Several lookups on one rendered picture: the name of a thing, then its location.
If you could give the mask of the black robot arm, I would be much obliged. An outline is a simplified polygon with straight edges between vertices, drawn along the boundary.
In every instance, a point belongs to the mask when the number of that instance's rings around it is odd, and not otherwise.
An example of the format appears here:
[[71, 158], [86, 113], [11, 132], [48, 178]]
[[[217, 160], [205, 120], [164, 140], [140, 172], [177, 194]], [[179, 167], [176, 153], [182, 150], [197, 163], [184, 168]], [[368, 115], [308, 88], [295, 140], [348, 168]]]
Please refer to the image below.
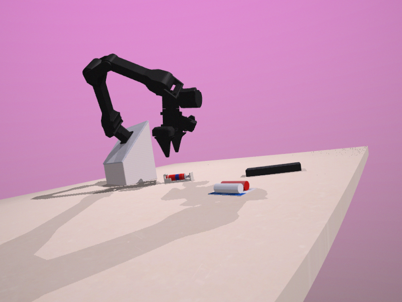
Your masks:
[[[202, 95], [196, 87], [183, 88], [183, 83], [176, 79], [173, 74], [161, 69], [148, 69], [138, 64], [119, 58], [116, 54], [109, 54], [102, 58], [93, 59], [83, 70], [83, 75], [88, 84], [93, 86], [99, 103], [102, 116], [101, 125], [106, 136], [115, 136], [121, 141], [120, 144], [127, 143], [133, 131], [129, 132], [122, 126], [120, 112], [113, 109], [106, 77], [109, 71], [126, 76], [137, 82], [146, 85], [148, 90], [156, 95], [162, 96], [162, 108], [200, 108], [202, 105]], [[175, 85], [174, 90], [171, 90]], [[178, 113], [175, 119], [174, 128], [182, 127], [192, 132], [197, 124], [195, 116], [182, 116]]]

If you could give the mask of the red cylindrical battery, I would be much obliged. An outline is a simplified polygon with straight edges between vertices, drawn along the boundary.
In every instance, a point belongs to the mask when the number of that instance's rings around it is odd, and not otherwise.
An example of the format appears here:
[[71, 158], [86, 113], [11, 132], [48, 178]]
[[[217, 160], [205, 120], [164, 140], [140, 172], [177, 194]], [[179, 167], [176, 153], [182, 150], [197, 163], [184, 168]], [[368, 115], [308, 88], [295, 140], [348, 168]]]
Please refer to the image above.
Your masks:
[[167, 179], [171, 178], [171, 181], [184, 180], [184, 175], [185, 174], [168, 175], [168, 176], [166, 176], [166, 178]]

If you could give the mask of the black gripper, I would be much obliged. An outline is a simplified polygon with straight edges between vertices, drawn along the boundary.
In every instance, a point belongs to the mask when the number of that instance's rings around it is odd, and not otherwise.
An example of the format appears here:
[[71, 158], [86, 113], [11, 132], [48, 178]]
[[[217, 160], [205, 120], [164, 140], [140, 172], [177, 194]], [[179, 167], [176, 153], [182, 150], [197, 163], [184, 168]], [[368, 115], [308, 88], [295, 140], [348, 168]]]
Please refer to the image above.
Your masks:
[[160, 115], [163, 116], [163, 124], [160, 127], [154, 127], [152, 130], [152, 136], [155, 136], [154, 138], [162, 148], [165, 157], [169, 157], [171, 142], [175, 152], [179, 151], [181, 139], [188, 131], [180, 126], [174, 128], [176, 116], [180, 112], [179, 108], [162, 109]]

